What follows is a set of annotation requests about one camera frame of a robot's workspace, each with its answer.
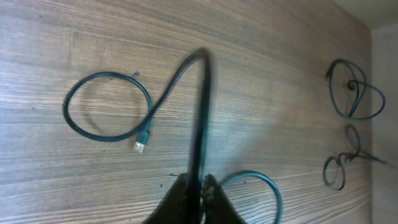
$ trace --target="wooden table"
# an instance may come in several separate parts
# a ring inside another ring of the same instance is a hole
[[[322,168],[349,150],[349,121],[334,111],[326,71],[341,57],[371,79],[371,34],[332,2],[303,0],[0,1],[0,222],[148,217],[171,174],[187,171],[200,65],[155,115],[142,154],[134,139],[80,136],[61,105],[73,84],[99,71],[139,72],[156,100],[199,47],[213,52],[217,79],[206,172],[265,173],[282,193],[284,223],[370,223],[369,163],[350,164],[341,192],[325,186]],[[370,111],[367,101],[358,113]],[[104,135],[126,132],[147,111],[135,86],[108,78],[85,85],[70,109],[82,128]],[[353,124],[369,149],[371,123]],[[245,179],[225,191],[248,223],[272,222],[274,194],[264,183]]]

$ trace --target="wood grain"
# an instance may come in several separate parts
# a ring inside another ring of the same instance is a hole
[[[326,158],[349,150],[325,73],[341,57],[371,79],[370,32],[330,1],[303,0],[0,1],[0,222],[143,221],[170,174],[187,170],[199,65],[156,114],[142,154],[133,139],[75,133],[63,98],[77,80],[112,70],[138,71],[157,99],[181,59],[203,46],[217,73],[206,172],[265,173],[282,192],[284,223],[370,223],[368,162],[350,164],[341,192],[322,181]],[[117,79],[88,83],[71,104],[73,119],[100,134],[123,133],[145,113],[142,93]],[[371,123],[354,125],[369,149]],[[248,223],[272,222],[275,199],[263,183],[243,180],[226,193]]]

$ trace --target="black cable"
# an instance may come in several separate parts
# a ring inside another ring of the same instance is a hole
[[[220,182],[220,185],[222,187],[225,187],[226,185],[232,184],[233,182],[236,182],[245,177],[257,177],[258,179],[264,181],[265,183],[267,183],[269,185],[269,187],[274,192],[274,195],[276,198],[277,211],[276,211],[276,217],[275,217],[274,223],[275,224],[280,223],[280,221],[282,219],[282,212],[284,209],[284,204],[282,202],[282,196],[279,192],[278,186],[266,175],[264,175],[260,172],[257,172],[257,171],[245,170],[245,171],[230,174],[229,176],[227,176],[224,180],[222,180]]]
[[[159,106],[164,102],[166,97],[170,94],[173,87],[175,86],[176,82],[179,81],[182,75],[185,73],[188,67],[194,64],[197,60],[204,61],[204,69],[203,69],[203,84],[201,87],[200,93],[200,103],[198,107],[198,112],[196,115],[196,129],[193,133],[194,141],[192,146],[192,151],[190,153],[190,162],[188,166],[188,177],[187,177],[187,191],[185,192],[186,195],[186,214],[185,214],[185,222],[184,223],[197,223],[199,224],[201,213],[200,213],[200,197],[201,197],[201,188],[202,188],[202,180],[203,180],[203,170],[205,167],[205,156],[206,156],[206,142],[207,142],[207,130],[208,130],[208,118],[209,118],[209,110],[210,110],[210,90],[211,90],[211,62],[210,62],[210,53],[205,48],[200,48],[196,50],[194,53],[189,55],[179,66],[177,71],[175,72],[172,79],[169,81],[169,84],[166,86],[163,94],[160,96],[159,100],[156,104],[152,107],[152,101],[146,89],[139,83],[137,80],[133,79],[132,77],[121,75],[116,72],[99,72],[93,75],[90,75],[80,81],[78,81],[72,89],[67,93],[65,97],[65,101],[63,103],[63,116],[69,126],[75,130],[77,133],[81,134],[84,137],[97,140],[97,141],[104,141],[104,142],[113,142],[113,141],[120,141],[131,137],[132,135],[139,132],[139,138],[141,135],[145,135],[145,145],[148,137],[149,137],[149,128],[150,122],[152,117],[154,116],[155,112],[159,109]],[[98,77],[117,77],[138,86],[138,88],[143,92],[147,99],[148,103],[148,114],[142,119],[142,121],[130,131],[120,134],[118,136],[99,136],[96,134],[89,133],[83,129],[81,129],[70,117],[69,114],[69,104],[76,93],[76,91],[84,85],[86,82],[98,78]],[[246,171],[240,172],[237,174],[233,174],[229,178],[223,181],[223,184],[228,184],[233,182],[237,179],[243,177],[257,177],[265,182],[267,182],[271,188],[273,189],[275,196],[277,198],[277,217],[275,219],[275,223],[279,223],[283,204],[282,204],[282,197],[280,196],[280,192],[273,181],[271,181],[267,176],[260,174],[254,171]]]
[[[152,100],[149,96],[149,93],[147,92],[147,90],[137,81],[135,80],[133,77],[129,77],[127,75],[122,75],[120,73],[117,72],[98,72],[92,75],[89,75],[85,78],[83,78],[82,80],[78,81],[67,93],[66,97],[65,97],[65,101],[63,102],[63,107],[62,107],[62,112],[63,112],[63,117],[65,118],[65,121],[69,124],[69,126],[75,130],[77,133],[81,134],[82,136],[92,139],[92,140],[97,140],[97,141],[103,141],[103,142],[114,142],[114,141],[120,141],[126,138],[131,137],[132,135],[136,134],[138,131],[148,131],[150,129],[150,122],[152,117],[144,118],[144,122],[140,122],[135,128],[133,128],[132,130],[124,133],[124,134],[120,134],[117,136],[100,136],[97,134],[92,134],[89,133],[88,131],[83,130],[81,127],[79,127],[70,117],[69,114],[69,104],[70,104],[70,100],[72,99],[73,95],[76,93],[76,91],[83,86],[86,82],[93,80],[95,78],[99,78],[99,77],[116,77],[116,78],[120,78],[123,80],[127,80],[133,84],[135,84],[135,86],[137,86],[142,93],[144,94],[146,100],[147,100],[147,104],[148,104],[148,110],[151,111],[152,110]]]
[[[334,96],[334,93],[333,93],[333,82],[332,82],[333,70],[335,69],[336,65],[339,64],[339,63],[342,63],[343,65],[348,67],[348,69],[351,71],[351,76],[353,77],[353,79],[352,80],[348,80],[348,83],[347,83],[348,89],[351,90],[351,91],[355,91],[356,90],[356,97],[355,97],[354,103],[353,103],[353,105],[352,105],[352,107],[351,107],[351,109],[349,111],[349,114],[345,114],[345,113],[343,113],[342,111],[340,111],[338,109],[336,101],[335,101],[335,96]],[[363,77],[363,82],[358,81],[352,66],[354,66],[355,68],[357,68],[360,71],[360,73],[361,73],[361,75]],[[359,66],[354,64],[353,62],[350,62],[350,61],[345,60],[345,59],[336,59],[336,60],[334,60],[331,63],[331,65],[330,65],[330,67],[328,69],[328,72],[326,73],[326,78],[329,78],[329,90],[330,90],[331,102],[333,103],[333,106],[335,107],[336,112],[343,118],[349,118],[349,119],[355,119],[355,120],[371,119],[371,118],[377,116],[379,113],[381,113],[381,111],[384,109],[384,107],[386,105],[386,97],[384,96],[384,93],[380,89],[368,84],[367,81],[366,81],[366,75],[363,72],[363,70]],[[362,92],[359,91],[359,85],[363,85]],[[354,115],[359,103],[361,102],[367,87],[375,90],[378,94],[380,94],[380,96],[382,98],[382,105],[381,105],[380,109],[376,113],[372,114],[371,116],[367,116],[367,117],[363,117],[363,118],[355,118],[355,117],[353,117],[353,115]]]
[[[350,136],[349,136],[350,130],[352,130],[354,132],[356,142],[350,138]],[[346,137],[348,138],[349,143],[355,148],[356,153],[353,154],[353,153],[342,152],[342,153],[338,154],[338,157],[331,156],[326,160],[325,165],[323,166],[323,181],[329,188],[331,188],[333,190],[342,190],[344,188],[344,186],[346,184],[345,165],[348,165],[352,160],[354,160],[357,157],[362,158],[362,159],[368,159],[368,160],[375,161],[375,162],[380,162],[381,164],[388,164],[387,161],[379,159],[368,152],[362,151],[361,138],[359,137],[359,133],[353,125],[349,124],[345,127],[345,134],[346,134]],[[332,182],[329,182],[329,180],[328,180],[327,169],[328,169],[328,166],[331,161],[335,161],[338,166],[338,169],[341,169],[341,172],[342,172],[341,184],[339,186],[335,186]]]

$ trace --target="cable connector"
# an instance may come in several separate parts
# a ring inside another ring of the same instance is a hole
[[[134,146],[134,149],[137,152],[142,153],[147,144],[148,139],[149,139],[149,131],[141,130],[138,134],[138,138],[136,139],[136,145]]]

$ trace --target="cable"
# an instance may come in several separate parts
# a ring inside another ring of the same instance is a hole
[[[203,180],[203,170],[205,166],[205,155],[206,155],[206,140],[207,140],[207,130],[208,130],[208,117],[210,110],[210,90],[211,90],[211,65],[210,65],[210,53],[205,48],[200,48],[191,55],[189,55],[181,65],[178,67],[174,76],[167,84],[163,94],[160,96],[159,100],[152,107],[152,101],[146,89],[139,83],[137,80],[132,77],[128,77],[126,75],[121,75],[116,72],[99,72],[93,75],[90,75],[80,81],[78,81],[71,90],[67,93],[65,97],[65,101],[63,102],[63,117],[65,121],[69,124],[69,126],[75,130],[77,133],[81,134],[86,138],[90,138],[92,140],[103,141],[103,142],[114,142],[120,141],[126,138],[131,137],[134,134],[139,132],[139,137],[137,142],[141,145],[138,147],[143,148],[145,146],[146,141],[149,138],[149,128],[150,122],[155,115],[156,111],[159,109],[161,104],[164,102],[166,97],[170,94],[175,84],[181,79],[182,75],[185,73],[188,67],[194,64],[197,60],[204,61],[204,69],[203,69],[203,85],[201,87],[200,93],[200,104],[198,107],[198,112],[196,115],[196,129],[194,132],[194,141],[193,141],[193,150],[190,154],[190,162],[188,167],[188,180],[187,180],[187,219],[185,223],[196,223],[199,220],[200,215],[200,195],[201,195],[201,187]],[[148,103],[148,113],[141,120],[141,122],[130,131],[120,134],[117,136],[100,136],[96,134],[89,133],[81,129],[70,117],[69,114],[69,104],[73,95],[76,91],[84,85],[86,82],[98,78],[98,77],[117,77],[131,83],[135,84],[145,95]]]
[[[352,129],[355,134],[356,143],[358,145],[357,147],[356,147],[355,142],[349,136],[350,129]],[[356,149],[356,153],[353,154],[353,153],[342,152],[342,153],[338,154],[337,157],[331,156],[326,160],[325,165],[323,166],[323,181],[329,188],[331,188],[333,190],[342,190],[346,184],[346,170],[345,170],[345,165],[342,160],[343,156],[345,156],[345,164],[346,165],[348,165],[351,161],[353,161],[357,157],[362,158],[362,159],[368,159],[368,160],[375,161],[375,162],[380,162],[381,164],[388,164],[387,161],[379,159],[368,152],[362,151],[361,138],[359,137],[359,133],[353,125],[351,125],[351,124],[347,125],[345,127],[345,133],[346,133],[346,137],[348,138],[349,143],[352,146],[354,146],[354,148]],[[335,161],[338,166],[338,169],[341,169],[341,171],[343,173],[343,175],[341,177],[342,178],[341,184],[339,186],[333,185],[333,183],[329,182],[329,180],[328,180],[327,169],[328,169],[328,166],[331,161]]]
[[[133,83],[135,86],[137,86],[142,93],[144,94],[146,100],[147,100],[147,104],[148,104],[148,110],[151,111],[152,110],[152,100],[149,96],[148,91],[137,81],[135,80],[133,77],[129,77],[127,75],[122,75],[120,73],[117,72],[98,72],[92,75],[89,75],[85,78],[83,78],[82,80],[78,81],[67,93],[66,97],[65,97],[65,101],[63,102],[63,107],[62,107],[62,112],[63,112],[63,117],[65,118],[65,121],[69,124],[69,126],[75,130],[78,134],[81,134],[82,136],[92,139],[92,140],[96,140],[96,141],[102,141],[102,142],[114,142],[114,141],[120,141],[126,138],[131,137],[132,135],[136,134],[137,132],[139,132],[139,137],[136,140],[136,149],[139,151],[142,151],[142,148],[146,145],[146,142],[149,139],[149,129],[150,129],[150,122],[152,120],[152,117],[145,119],[145,122],[140,122],[135,128],[133,128],[132,130],[124,133],[124,134],[120,134],[117,136],[100,136],[97,134],[92,134],[89,133],[88,131],[83,130],[81,127],[79,127],[70,117],[69,114],[69,104],[70,104],[70,100],[72,99],[73,95],[76,93],[76,91],[83,86],[86,82],[93,80],[95,78],[99,78],[99,77],[116,77],[116,78],[120,78],[123,80],[127,80],[131,83]]]
[[[355,100],[354,100],[354,103],[353,103],[353,105],[352,105],[352,107],[351,107],[351,109],[349,111],[349,114],[345,114],[345,113],[341,112],[338,109],[336,101],[335,101],[335,96],[334,96],[334,93],[333,93],[333,82],[332,82],[333,70],[335,69],[336,65],[339,64],[339,63],[342,63],[343,65],[348,67],[348,69],[351,71],[351,76],[353,77],[353,79],[352,80],[348,80],[348,83],[347,83],[348,89],[351,90],[351,91],[355,91],[356,90]],[[363,82],[358,81],[352,66],[354,66],[355,68],[357,68],[360,71],[360,73],[361,73],[361,75],[363,77]],[[366,76],[365,76],[365,73],[363,72],[363,70],[361,68],[359,68],[353,62],[350,62],[350,61],[345,60],[345,59],[336,59],[336,60],[334,60],[331,63],[331,65],[330,65],[330,67],[328,69],[328,72],[326,73],[326,78],[329,78],[329,90],[330,90],[331,102],[333,103],[333,106],[335,107],[336,112],[343,118],[355,119],[355,120],[371,119],[371,118],[377,116],[379,113],[381,113],[381,111],[386,106],[386,97],[384,96],[384,93],[380,89],[368,84],[367,81],[366,81]],[[359,85],[363,85],[364,86],[361,93],[359,92]],[[378,94],[380,94],[380,96],[382,98],[382,105],[381,105],[380,109],[376,113],[371,115],[371,116],[367,116],[367,117],[363,117],[363,118],[355,118],[355,117],[353,117],[353,115],[354,115],[359,103],[361,102],[361,100],[362,100],[362,98],[363,98],[363,96],[365,94],[366,87],[369,87],[369,88],[375,90]]]
[[[230,174],[229,176],[227,176],[224,180],[222,180],[220,182],[220,185],[222,187],[225,187],[226,185],[232,184],[233,182],[236,182],[245,177],[257,177],[258,179],[264,181],[271,187],[272,191],[274,192],[275,198],[276,198],[276,206],[277,206],[277,212],[276,212],[276,217],[275,217],[274,223],[275,224],[280,223],[280,221],[282,219],[282,212],[284,209],[284,204],[282,202],[282,196],[279,192],[278,186],[266,175],[264,175],[260,172],[256,172],[256,171],[245,170],[245,171]]]

